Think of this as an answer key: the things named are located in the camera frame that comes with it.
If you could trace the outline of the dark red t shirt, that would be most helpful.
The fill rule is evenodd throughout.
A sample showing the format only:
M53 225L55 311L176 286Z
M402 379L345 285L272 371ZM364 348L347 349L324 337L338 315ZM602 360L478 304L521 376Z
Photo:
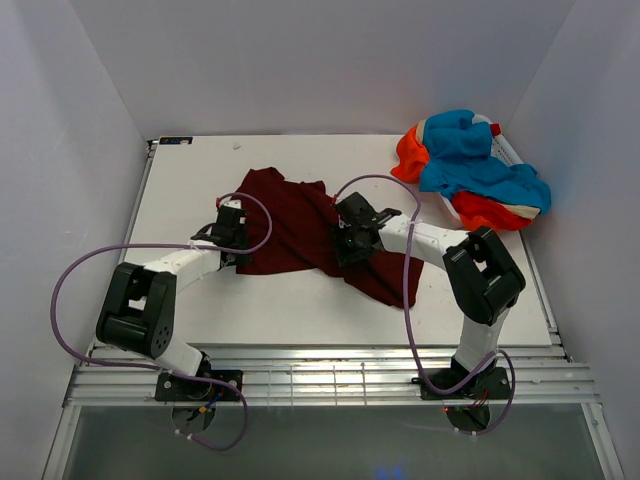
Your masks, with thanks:
M238 191L260 200L242 203L248 211L249 244L255 245L267 232L265 211L272 218L268 242L251 254L251 261L238 266L241 275L275 275L319 270L340 278L364 295L397 308L403 307L403 263L400 253L376 252L370 259L341 267L332 239L338 215L322 181L290 182L274 167L245 175Z

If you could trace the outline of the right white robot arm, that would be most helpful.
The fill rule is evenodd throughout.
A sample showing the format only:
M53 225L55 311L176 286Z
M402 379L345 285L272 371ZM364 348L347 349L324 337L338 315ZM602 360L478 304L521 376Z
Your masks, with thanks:
M412 259L443 270L463 326L451 366L425 379L435 392L454 390L474 397L488 384L506 317L526 286L524 276L497 235L480 227L472 232L419 222L393 208L377 211L355 192L337 201L334 243L341 266L363 262L376 253L403 253L403 301L409 301L408 264Z

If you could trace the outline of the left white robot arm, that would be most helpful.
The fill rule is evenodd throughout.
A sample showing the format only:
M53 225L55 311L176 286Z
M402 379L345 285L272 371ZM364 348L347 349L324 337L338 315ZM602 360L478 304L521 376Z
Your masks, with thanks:
M247 211L239 200L220 206L216 221L192 236L187 248L142 265L118 265L96 327L100 342L179 373L178 388L194 400L210 392L212 376L203 367L204 354L174 333L176 299L205 276L249 259L220 247L249 247Z

